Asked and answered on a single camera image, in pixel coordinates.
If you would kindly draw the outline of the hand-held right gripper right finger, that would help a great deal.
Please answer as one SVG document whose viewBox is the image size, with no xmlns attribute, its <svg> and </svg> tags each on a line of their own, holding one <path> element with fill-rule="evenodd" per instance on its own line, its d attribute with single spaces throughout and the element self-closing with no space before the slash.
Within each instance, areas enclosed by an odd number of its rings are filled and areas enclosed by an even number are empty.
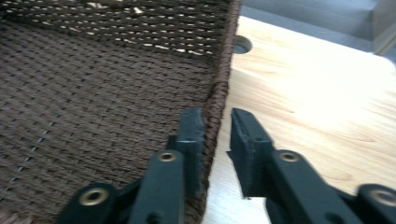
<svg viewBox="0 0 396 224">
<path fill-rule="evenodd" d="M 232 128 L 229 157 L 233 161 L 244 197 L 265 197 L 265 163 L 274 150 L 273 139 L 256 117 L 240 108 L 231 113 Z"/>
</svg>

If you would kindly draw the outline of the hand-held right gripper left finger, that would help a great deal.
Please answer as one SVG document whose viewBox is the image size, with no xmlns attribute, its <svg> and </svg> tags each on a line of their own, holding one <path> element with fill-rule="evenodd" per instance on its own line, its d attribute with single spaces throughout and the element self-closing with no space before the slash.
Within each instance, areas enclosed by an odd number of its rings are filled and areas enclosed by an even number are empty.
<svg viewBox="0 0 396 224">
<path fill-rule="evenodd" d="M 188 197 L 198 198 L 203 194 L 203 156 L 205 125 L 200 107 L 188 108 L 179 119 L 178 135 L 170 135 L 167 148 L 183 155 L 185 192 Z"/>
</svg>

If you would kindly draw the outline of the brown woven basket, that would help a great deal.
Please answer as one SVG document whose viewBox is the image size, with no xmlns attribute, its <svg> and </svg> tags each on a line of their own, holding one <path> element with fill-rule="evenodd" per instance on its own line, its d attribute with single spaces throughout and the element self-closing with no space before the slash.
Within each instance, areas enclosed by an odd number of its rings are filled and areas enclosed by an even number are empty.
<svg viewBox="0 0 396 224">
<path fill-rule="evenodd" d="M 199 108 L 211 170 L 241 0 L 0 0 L 0 224 L 123 188 Z"/>
</svg>

